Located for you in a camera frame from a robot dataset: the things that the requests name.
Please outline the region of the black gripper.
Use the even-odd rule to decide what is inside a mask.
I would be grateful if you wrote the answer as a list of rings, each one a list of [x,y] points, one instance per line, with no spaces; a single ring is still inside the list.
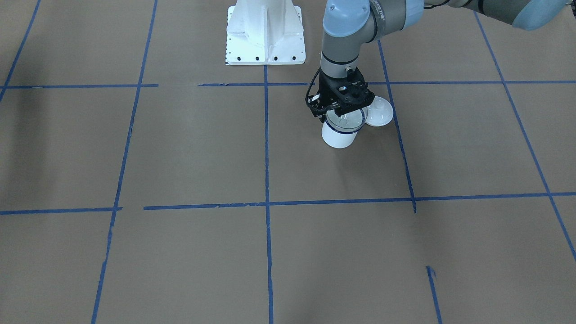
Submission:
[[[376,95],[368,89],[362,72],[356,67],[346,72],[344,78],[327,76],[319,68],[313,77],[319,77],[318,91],[310,95],[309,85],[305,96],[306,106],[315,117],[324,122],[327,112],[333,111],[338,117],[371,105]]]

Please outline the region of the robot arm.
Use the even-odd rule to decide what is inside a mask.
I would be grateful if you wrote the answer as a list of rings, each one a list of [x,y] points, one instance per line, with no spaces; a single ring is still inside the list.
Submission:
[[[469,9],[513,27],[532,31],[549,23],[565,0],[329,0],[323,16],[321,60],[316,94],[305,103],[321,122],[372,104],[358,57],[362,45],[416,24],[425,10],[441,6]]]

